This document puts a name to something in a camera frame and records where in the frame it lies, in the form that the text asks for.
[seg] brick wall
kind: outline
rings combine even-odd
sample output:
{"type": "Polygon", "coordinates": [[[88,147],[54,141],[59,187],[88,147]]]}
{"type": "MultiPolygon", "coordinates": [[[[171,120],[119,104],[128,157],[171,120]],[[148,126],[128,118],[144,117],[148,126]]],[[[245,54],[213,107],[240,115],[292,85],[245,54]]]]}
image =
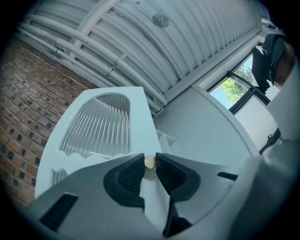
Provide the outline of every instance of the brick wall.
{"type": "Polygon", "coordinates": [[[19,39],[0,67],[0,174],[12,201],[26,208],[43,149],[68,106],[95,85],[19,39]]]}

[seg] white wall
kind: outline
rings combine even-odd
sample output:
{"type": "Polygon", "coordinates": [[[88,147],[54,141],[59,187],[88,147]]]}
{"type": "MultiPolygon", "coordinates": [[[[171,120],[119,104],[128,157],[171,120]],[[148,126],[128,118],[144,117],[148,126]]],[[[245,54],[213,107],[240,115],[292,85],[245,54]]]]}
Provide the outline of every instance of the white wall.
{"type": "Polygon", "coordinates": [[[154,118],[175,138],[172,154],[195,161],[240,167],[257,148],[236,118],[214,97],[190,87],[154,118]]]}

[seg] window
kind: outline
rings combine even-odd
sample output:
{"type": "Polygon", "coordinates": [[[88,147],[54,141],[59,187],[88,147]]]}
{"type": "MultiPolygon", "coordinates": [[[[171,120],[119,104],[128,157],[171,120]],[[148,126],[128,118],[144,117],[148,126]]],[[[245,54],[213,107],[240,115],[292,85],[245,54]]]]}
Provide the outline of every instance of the window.
{"type": "Polygon", "coordinates": [[[251,72],[252,61],[250,54],[232,72],[227,72],[210,94],[237,118],[257,149],[263,151],[280,137],[276,122],[266,108],[279,89],[271,82],[265,95],[255,88],[258,84],[251,72]]]}

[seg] green foliage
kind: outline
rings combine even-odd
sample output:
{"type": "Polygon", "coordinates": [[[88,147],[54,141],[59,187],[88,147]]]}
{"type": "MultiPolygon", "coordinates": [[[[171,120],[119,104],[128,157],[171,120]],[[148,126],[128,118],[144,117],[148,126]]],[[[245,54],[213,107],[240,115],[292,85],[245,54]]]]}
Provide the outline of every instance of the green foliage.
{"type": "MultiPolygon", "coordinates": [[[[241,66],[236,72],[236,75],[244,78],[249,83],[252,83],[254,79],[251,69],[248,67],[247,70],[244,69],[244,66],[241,66]]],[[[226,97],[227,100],[236,103],[246,92],[247,89],[238,84],[231,78],[228,78],[222,85],[220,86],[228,96],[226,97]]]]}

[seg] white pipe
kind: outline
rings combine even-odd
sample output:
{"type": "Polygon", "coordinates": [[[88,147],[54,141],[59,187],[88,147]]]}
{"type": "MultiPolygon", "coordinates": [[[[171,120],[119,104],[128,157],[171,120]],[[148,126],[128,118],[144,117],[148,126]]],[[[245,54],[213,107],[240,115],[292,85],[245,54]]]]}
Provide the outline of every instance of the white pipe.
{"type": "MultiPolygon", "coordinates": [[[[84,45],[87,45],[91,47],[94,50],[97,50],[104,58],[108,58],[112,62],[116,62],[116,60],[119,58],[117,55],[115,55],[113,52],[109,51],[107,48],[103,47],[101,44],[96,42],[95,40],[91,39],[90,37],[84,35],[83,33],[74,30],[60,22],[56,22],[54,20],[51,20],[46,17],[36,16],[36,15],[26,15],[26,18],[29,18],[39,24],[46,25],[50,28],[53,28],[63,34],[67,34],[73,38],[77,38],[84,45]]],[[[160,95],[145,79],[143,79],[136,71],[134,71],[129,65],[127,65],[123,61],[118,62],[118,66],[122,71],[128,74],[128,76],[132,77],[132,80],[139,83],[141,86],[143,86],[151,95],[156,97],[161,103],[164,105],[167,104],[167,101],[164,96],[160,95]]]]}
{"type": "MultiPolygon", "coordinates": [[[[66,40],[63,40],[59,37],[56,37],[53,34],[47,32],[45,30],[39,29],[37,27],[31,26],[31,25],[28,25],[28,24],[25,24],[25,23],[21,23],[20,27],[22,27],[23,29],[28,30],[29,32],[32,32],[32,33],[35,33],[39,36],[47,38],[50,41],[54,42],[55,44],[57,44],[59,46],[62,46],[64,48],[68,49],[71,52],[74,52],[77,56],[79,56],[82,59],[86,60],[88,63],[94,65],[96,68],[99,68],[104,73],[105,73],[105,71],[109,70],[109,67],[104,65],[98,59],[96,59],[95,57],[92,57],[91,55],[89,55],[85,51],[75,47],[73,44],[67,42],[66,40]]],[[[122,86],[133,87],[133,85],[131,83],[129,83],[125,78],[123,78],[121,75],[119,75],[118,73],[116,73],[114,71],[111,72],[109,77],[113,78],[115,81],[120,83],[122,86]]],[[[152,108],[154,108],[156,111],[161,110],[161,107],[159,107],[156,103],[154,103],[148,97],[147,97],[147,101],[148,101],[149,105],[152,108]]]]}
{"type": "Polygon", "coordinates": [[[88,67],[84,66],[83,64],[81,64],[80,62],[76,61],[75,59],[69,57],[69,55],[65,54],[64,52],[62,52],[61,50],[53,47],[51,44],[41,40],[40,38],[34,36],[33,34],[21,29],[21,28],[17,28],[20,32],[24,33],[25,35],[27,35],[28,37],[31,37],[32,39],[36,40],[37,42],[43,44],[44,46],[48,47],[49,49],[51,49],[52,51],[56,52],[58,55],[68,59],[70,62],[74,63],[75,65],[81,67],[82,69],[84,69],[85,71],[87,71],[88,73],[92,74],[94,77],[96,77],[97,79],[99,79],[100,81],[104,82],[102,83],[103,88],[105,87],[116,87],[115,85],[113,85],[111,82],[107,81],[106,79],[104,79],[103,77],[101,77],[100,75],[98,75],[97,73],[95,73],[93,70],[89,69],[88,67]]]}

